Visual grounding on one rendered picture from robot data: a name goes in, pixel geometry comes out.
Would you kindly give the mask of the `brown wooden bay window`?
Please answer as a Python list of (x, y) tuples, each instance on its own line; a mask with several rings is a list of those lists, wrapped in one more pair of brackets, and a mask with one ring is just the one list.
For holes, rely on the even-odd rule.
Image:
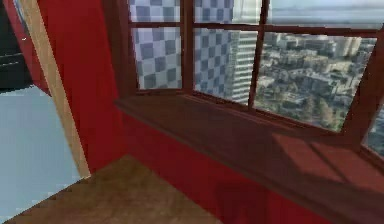
[(166, 137), (336, 224), (384, 224), (384, 159), (362, 142), (384, 101), (384, 28), (287, 27), (294, 34), (377, 40), (340, 132), (195, 91), (194, 0), (180, 0), (181, 79), (176, 89), (141, 89), (130, 0), (105, 0), (118, 91), (116, 106)]

